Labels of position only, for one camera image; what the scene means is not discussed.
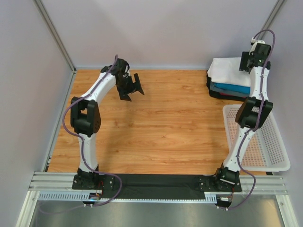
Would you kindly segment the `white t-shirt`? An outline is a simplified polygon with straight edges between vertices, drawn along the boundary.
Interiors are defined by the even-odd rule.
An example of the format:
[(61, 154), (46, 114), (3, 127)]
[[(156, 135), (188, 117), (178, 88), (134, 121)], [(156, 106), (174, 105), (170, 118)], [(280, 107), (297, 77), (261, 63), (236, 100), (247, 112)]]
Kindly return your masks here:
[(212, 82), (250, 87), (248, 72), (240, 71), (241, 57), (213, 58), (207, 72)]

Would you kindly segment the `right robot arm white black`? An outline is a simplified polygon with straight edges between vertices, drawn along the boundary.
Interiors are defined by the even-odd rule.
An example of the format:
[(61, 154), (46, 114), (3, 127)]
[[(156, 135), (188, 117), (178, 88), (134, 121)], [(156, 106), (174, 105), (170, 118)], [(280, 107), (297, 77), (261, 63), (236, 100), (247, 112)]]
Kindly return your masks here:
[(267, 78), (271, 67), (269, 57), (272, 50), (273, 45), (254, 41), (251, 42), (250, 51), (242, 53), (239, 70), (249, 73), (250, 95), (237, 111), (235, 139), (227, 158), (214, 175), (213, 185), (219, 191), (240, 184), (240, 171), (243, 170), (241, 162), (249, 142), (273, 109), (273, 103), (267, 96)]

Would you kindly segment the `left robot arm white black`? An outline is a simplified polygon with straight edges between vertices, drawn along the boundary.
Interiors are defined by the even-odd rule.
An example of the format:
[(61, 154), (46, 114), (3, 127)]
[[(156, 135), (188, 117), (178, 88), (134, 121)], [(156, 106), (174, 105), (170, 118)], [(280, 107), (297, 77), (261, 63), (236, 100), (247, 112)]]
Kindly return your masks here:
[(98, 173), (96, 158), (96, 135), (101, 127), (99, 105), (116, 87), (120, 100), (131, 102), (130, 94), (140, 92), (144, 95), (139, 75), (131, 75), (129, 63), (115, 57), (114, 63), (101, 69), (99, 77), (86, 93), (71, 100), (70, 124), (80, 144), (79, 170)]

